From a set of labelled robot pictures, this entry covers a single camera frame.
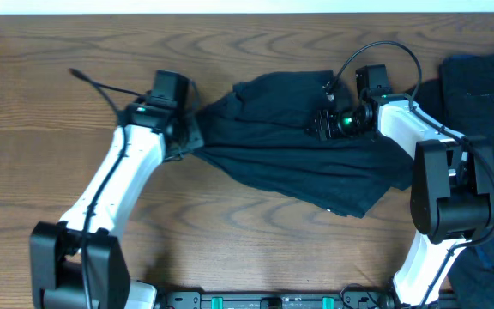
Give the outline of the dark teal t-shirt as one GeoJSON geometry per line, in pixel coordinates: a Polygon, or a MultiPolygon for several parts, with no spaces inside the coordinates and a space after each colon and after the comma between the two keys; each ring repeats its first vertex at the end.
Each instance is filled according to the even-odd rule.
{"type": "Polygon", "coordinates": [[[413,160],[371,133],[327,141],[305,133],[318,111],[335,107],[323,91],[333,76],[274,72],[233,85],[196,114],[205,144],[195,156],[244,185],[363,217],[389,189],[410,186],[413,160]]]}

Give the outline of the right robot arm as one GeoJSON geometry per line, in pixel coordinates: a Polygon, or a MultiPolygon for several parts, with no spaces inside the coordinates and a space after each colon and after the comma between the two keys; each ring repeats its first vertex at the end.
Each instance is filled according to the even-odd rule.
{"type": "Polygon", "coordinates": [[[355,109],[320,110],[306,128],[320,141],[373,131],[413,159],[410,212],[416,233],[381,308],[432,308],[458,255],[494,236],[494,168],[489,143],[426,114],[409,94],[362,95],[355,109]]]}

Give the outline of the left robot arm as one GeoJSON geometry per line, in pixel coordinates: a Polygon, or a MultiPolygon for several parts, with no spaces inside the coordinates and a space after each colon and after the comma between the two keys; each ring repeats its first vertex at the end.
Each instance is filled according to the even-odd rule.
{"type": "Polygon", "coordinates": [[[157,289],[131,279],[121,241],[154,170],[203,145],[192,110],[130,104],[75,204],[29,238],[36,308],[155,308],[157,289]]]}

